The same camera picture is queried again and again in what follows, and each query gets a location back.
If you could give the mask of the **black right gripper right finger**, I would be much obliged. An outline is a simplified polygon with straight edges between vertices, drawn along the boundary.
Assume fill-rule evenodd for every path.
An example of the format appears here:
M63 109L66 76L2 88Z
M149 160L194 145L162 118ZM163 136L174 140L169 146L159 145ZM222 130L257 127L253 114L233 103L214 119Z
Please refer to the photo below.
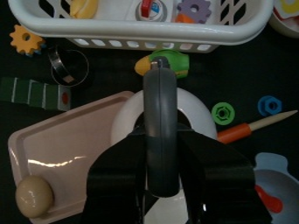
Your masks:
M178 149L189 224L272 224L249 159L185 126Z

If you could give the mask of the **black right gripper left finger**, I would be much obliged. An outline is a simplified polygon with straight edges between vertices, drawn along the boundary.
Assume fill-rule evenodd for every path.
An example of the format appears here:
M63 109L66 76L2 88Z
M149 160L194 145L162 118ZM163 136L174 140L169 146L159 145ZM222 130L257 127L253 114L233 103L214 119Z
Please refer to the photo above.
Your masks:
M81 224L143 224L145 194L146 133L137 129L90 167Z

